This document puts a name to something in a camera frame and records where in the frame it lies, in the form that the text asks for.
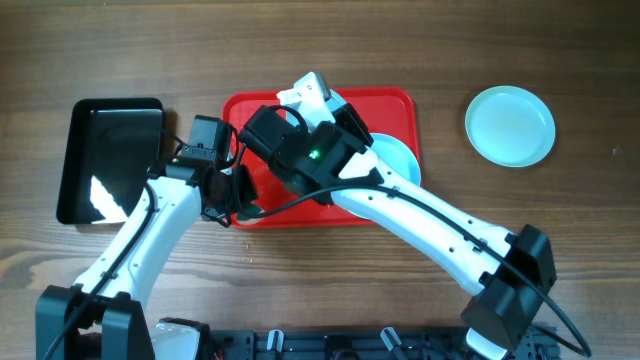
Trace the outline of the green and orange sponge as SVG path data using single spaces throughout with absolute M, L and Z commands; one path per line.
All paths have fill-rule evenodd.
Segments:
M 256 218 L 263 212 L 263 209 L 255 203 L 250 203 L 241 213 L 236 214 L 236 222 L 238 224 L 252 225 L 261 221 L 261 218 Z

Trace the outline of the white plate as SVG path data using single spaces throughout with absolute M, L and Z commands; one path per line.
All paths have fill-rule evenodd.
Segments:
M 402 141 L 386 134 L 374 133 L 373 145 L 364 153 L 355 152 L 339 172 L 339 178 L 362 179 L 373 168 L 383 176 L 383 187 L 406 191 L 406 184 L 421 187 L 421 173 L 417 157 Z M 340 208 L 352 214 L 384 224 L 397 222 L 411 205 L 400 198 L 384 193 L 359 189 L 334 192 L 332 200 Z
M 547 105 L 516 86 L 495 86 L 475 96 L 466 110 L 464 128 L 483 158 L 509 168 L 541 162 L 556 140 L 556 124 Z
M 326 101 L 326 105 L 331 113 L 346 104 L 346 101 L 333 89 L 330 90 L 331 98 Z

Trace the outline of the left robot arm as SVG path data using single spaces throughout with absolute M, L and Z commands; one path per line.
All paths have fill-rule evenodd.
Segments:
M 36 305 L 39 359 L 219 359 L 209 325 L 178 318 L 148 327 L 144 309 L 169 255 L 200 218 L 224 227 L 257 197 L 246 166 L 230 172 L 179 158 L 152 168 L 143 193 L 96 262 Z

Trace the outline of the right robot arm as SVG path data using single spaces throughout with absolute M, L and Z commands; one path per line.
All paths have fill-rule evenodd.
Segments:
M 461 318 L 468 346 L 501 359 L 525 332 L 557 279 L 548 237 L 474 218 L 405 177 L 416 159 L 398 139 L 369 133 L 346 104 L 330 120 L 291 124 L 276 107 L 253 152 L 291 192 L 369 219 L 419 250 L 470 294 Z

